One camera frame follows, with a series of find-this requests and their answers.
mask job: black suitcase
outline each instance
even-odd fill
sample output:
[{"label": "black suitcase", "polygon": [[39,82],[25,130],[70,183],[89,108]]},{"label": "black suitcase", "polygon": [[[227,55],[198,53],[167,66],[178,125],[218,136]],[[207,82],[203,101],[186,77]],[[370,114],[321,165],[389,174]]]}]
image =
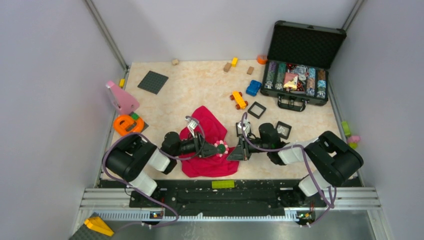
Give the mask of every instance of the black suitcase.
[{"label": "black suitcase", "polygon": [[278,97],[280,108],[298,112],[307,103],[325,105],[329,100],[327,70],[345,38],[342,29],[277,21],[260,93]]}]

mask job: yellow block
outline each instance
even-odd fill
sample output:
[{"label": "yellow block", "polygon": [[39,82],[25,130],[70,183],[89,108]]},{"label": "yellow block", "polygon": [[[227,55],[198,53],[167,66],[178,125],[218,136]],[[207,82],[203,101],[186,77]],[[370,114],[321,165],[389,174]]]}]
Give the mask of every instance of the yellow block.
[{"label": "yellow block", "polygon": [[106,223],[99,216],[87,218],[84,221],[84,224],[87,226],[87,228],[98,233],[107,235],[109,237],[114,235],[114,231],[112,231],[112,229],[110,229],[109,226],[106,225]]},{"label": "yellow block", "polygon": [[353,149],[356,149],[358,147],[358,144],[355,143],[355,142],[351,142],[351,143],[349,143],[349,146]]},{"label": "yellow block", "polygon": [[231,67],[233,67],[233,68],[235,68],[235,67],[236,67],[237,60],[239,60],[237,57],[234,57],[234,58],[232,59]]},{"label": "yellow block", "polygon": [[119,87],[120,87],[120,88],[123,88],[123,87],[124,87],[124,84],[125,84],[125,79],[124,79],[124,78],[122,78],[122,79],[119,81]]},{"label": "yellow block", "polygon": [[234,187],[234,180],[212,181],[213,189],[233,189]]}]

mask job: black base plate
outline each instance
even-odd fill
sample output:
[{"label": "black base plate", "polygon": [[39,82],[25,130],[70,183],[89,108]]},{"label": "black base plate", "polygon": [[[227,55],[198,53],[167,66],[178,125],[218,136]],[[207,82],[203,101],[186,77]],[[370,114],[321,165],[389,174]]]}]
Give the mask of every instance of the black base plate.
[{"label": "black base plate", "polygon": [[[212,189],[211,180],[155,180],[157,189],[152,198],[163,202],[175,209],[181,216],[224,217],[254,217],[254,216],[282,216],[284,207],[299,207],[302,204],[292,199],[292,190],[300,179],[281,180],[234,180],[235,188]],[[348,180],[344,187],[360,187],[358,178]],[[99,188],[124,188],[120,182],[101,180]],[[142,197],[137,192],[131,193],[129,206],[131,208],[148,208],[158,205]],[[325,207],[318,194],[310,197],[315,207]]]}]

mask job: green lego brick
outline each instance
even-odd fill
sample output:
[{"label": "green lego brick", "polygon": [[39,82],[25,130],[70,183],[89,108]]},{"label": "green lego brick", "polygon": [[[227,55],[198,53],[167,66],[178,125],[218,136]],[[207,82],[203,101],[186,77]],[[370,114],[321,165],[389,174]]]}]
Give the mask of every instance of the green lego brick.
[{"label": "green lego brick", "polygon": [[134,120],[137,120],[137,119],[139,119],[139,118],[140,118],[140,116],[139,116],[137,113],[135,113],[135,112],[131,112],[129,115],[130,115],[130,116],[131,116],[131,118],[132,118],[132,119],[134,119]]},{"label": "green lego brick", "polygon": [[348,122],[347,121],[342,121],[341,122],[341,127],[343,128],[343,132],[344,132],[344,135],[346,137],[350,137],[352,135],[351,134],[351,130],[349,129],[349,125],[348,125]]},{"label": "green lego brick", "polygon": [[234,180],[213,181],[213,189],[233,189],[235,187]]}]

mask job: white plastic part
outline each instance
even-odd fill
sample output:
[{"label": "white plastic part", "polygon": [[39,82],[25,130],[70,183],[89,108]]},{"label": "white plastic part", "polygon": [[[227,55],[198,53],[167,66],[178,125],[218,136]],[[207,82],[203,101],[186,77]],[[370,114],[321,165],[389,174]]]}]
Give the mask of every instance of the white plastic part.
[{"label": "white plastic part", "polygon": [[[287,147],[291,147],[293,145],[302,145],[303,147],[306,147],[310,143],[315,142],[317,139],[318,138],[314,138],[314,139],[311,139],[309,141],[299,141],[299,142],[289,143],[289,144],[285,145],[284,147],[287,148]],[[282,162],[285,165],[304,161],[302,149],[300,147],[293,147],[293,148],[289,148],[287,150],[279,151],[278,156],[281,158]],[[309,158],[309,156],[307,154],[306,154],[306,159],[308,161],[311,161],[311,159]]]},{"label": "white plastic part", "polygon": [[167,169],[170,162],[171,160],[165,155],[163,155],[161,152],[159,152],[159,149],[156,148],[156,150],[153,152],[150,159],[148,160],[147,164],[152,166],[154,169],[163,172],[165,171],[165,169]]},{"label": "white plastic part", "polygon": [[134,188],[140,189],[143,193],[148,196],[151,196],[153,191],[155,191],[158,184],[151,179],[144,171],[141,171],[140,174],[132,181],[129,182]]},{"label": "white plastic part", "polygon": [[[331,184],[323,178],[318,170],[315,170],[312,174],[315,177],[315,180],[318,183],[320,189],[325,189],[331,186]],[[307,197],[310,197],[318,192],[310,175],[299,182],[299,188]]]}]

